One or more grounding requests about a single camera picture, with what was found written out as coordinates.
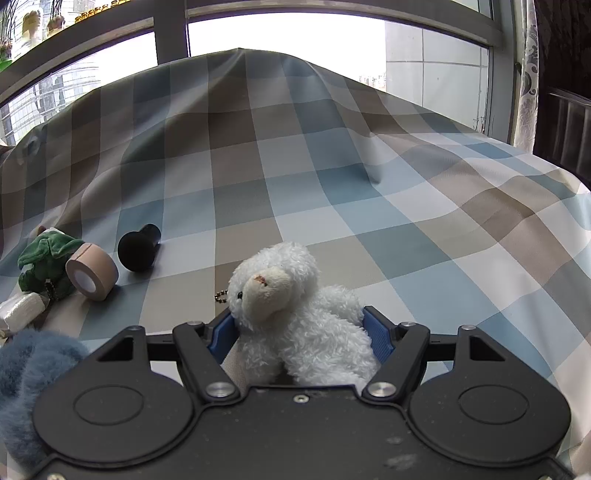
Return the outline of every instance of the window frame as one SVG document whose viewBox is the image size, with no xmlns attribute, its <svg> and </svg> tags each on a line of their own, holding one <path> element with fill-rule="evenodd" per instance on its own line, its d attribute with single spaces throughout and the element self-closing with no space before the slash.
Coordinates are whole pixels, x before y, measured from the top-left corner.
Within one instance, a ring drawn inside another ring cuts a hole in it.
<svg viewBox="0 0 591 480">
<path fill-rule="evenodd" d="M 361 15 L 427 28 L 489 49 L 485 134 L 508 142 L 515 101 L 514 0 L 132 0 L 71 25 L 0 73 L 0 105 L 48 75 L 128 38 L 154 32 L 158 64 L 190 56 L 188 24 L 270 12 Z"/>
</svg>

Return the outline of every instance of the white bandage roll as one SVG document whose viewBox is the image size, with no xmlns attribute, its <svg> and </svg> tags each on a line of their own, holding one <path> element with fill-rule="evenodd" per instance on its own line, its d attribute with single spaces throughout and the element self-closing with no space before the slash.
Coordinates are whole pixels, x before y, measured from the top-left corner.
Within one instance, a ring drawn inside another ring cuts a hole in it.
<svg viewBox="0 0 591 480">
<path fill-rule="evenodd" d="M 76 290 L 91 300 L 104 300 L 119 271 L 113 259 L 95 244 L 83 244 L 66 262 L 66 273 Z"/>
<path fill-rule="evenodd" d="M 46 309 L 49 299 L 38 293 L 17 293 L 0 303 L 0 338 L 25 328 Z"/>
</svg>

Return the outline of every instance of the checkered cloth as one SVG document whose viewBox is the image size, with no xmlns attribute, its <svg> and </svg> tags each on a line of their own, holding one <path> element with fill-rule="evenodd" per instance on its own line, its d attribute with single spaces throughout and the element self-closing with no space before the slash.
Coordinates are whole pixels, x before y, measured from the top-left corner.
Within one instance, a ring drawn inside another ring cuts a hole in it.
<svg viewBox="0 0 591 480">
<path fill-rule="evenodd" d="M 88 93 L 1 176 L 0 298 L 39 225 L 110 253 L 162 230 L 152 272 L 113 253 L 109 297 L 74 294 L 47 328 L 96 346 L 132 324 L 209 321 L 242 260 L 300 242 L 324 284 L 434 333 L 478 325 L 548 378 L 573 412 L 564 458 L 589 467 L 591 194 L 564 170 L 306 61 L 234 50 Z"/>
</svg>

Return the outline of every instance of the potted plant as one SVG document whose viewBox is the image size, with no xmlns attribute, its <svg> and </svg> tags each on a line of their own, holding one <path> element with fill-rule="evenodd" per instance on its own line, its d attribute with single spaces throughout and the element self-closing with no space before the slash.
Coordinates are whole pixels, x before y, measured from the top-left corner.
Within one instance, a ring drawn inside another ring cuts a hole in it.
<svg viewBox="0 0 591 480">
<path fill-rule="evenodd" d="M 43 13 L 40 10 L 31 10 L 22 18 L 22 39 L 27 42 L 29 47 L 38 45 L 41 38 L 41 20 Z"/>
<path fill-rule="evenodd" d="M 12 63 L 12 35 L 14 18 L 18 0 L 10 0 L 2 10 L 2 27 L 0 28 L 0 72 Z"/>
<path fill-rule="evenodd" d="M 51 13 L 49 22 L 47 22 L 47 36 L 51 37 L 55 35 L 66 23 L 66 19 L 61 14 L 61 2 L 62 0 L 52 0 L 51 2 Z"/>
</svg>

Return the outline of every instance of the sky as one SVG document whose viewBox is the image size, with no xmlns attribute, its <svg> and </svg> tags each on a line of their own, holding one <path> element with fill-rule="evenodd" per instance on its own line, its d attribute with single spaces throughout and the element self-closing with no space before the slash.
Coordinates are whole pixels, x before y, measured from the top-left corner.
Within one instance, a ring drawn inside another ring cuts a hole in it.
<svg viewBox="0 0 591 480">
<path fill-rule="evenodd" d="M 294 55 L 355 80 L 386 70 L 382 20 L 353 15 L 277 13 L 240 15 L 189 24 L 191 55 L 232 48 Z M 93 55 L 102 85 L 156 66 L 154 34 Z"/>
</svg>

